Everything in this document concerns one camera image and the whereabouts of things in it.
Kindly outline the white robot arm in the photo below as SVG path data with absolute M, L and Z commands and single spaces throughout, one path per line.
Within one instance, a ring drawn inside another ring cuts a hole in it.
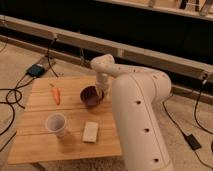
M 112 76 L 112 111 L 128 171 L 174 171 L 152 103 L 171 92 L 171 81 L 162 71 L 116 64 L 112 55 L 90 62 L 97 73 L 98 91 L 108 91 Z

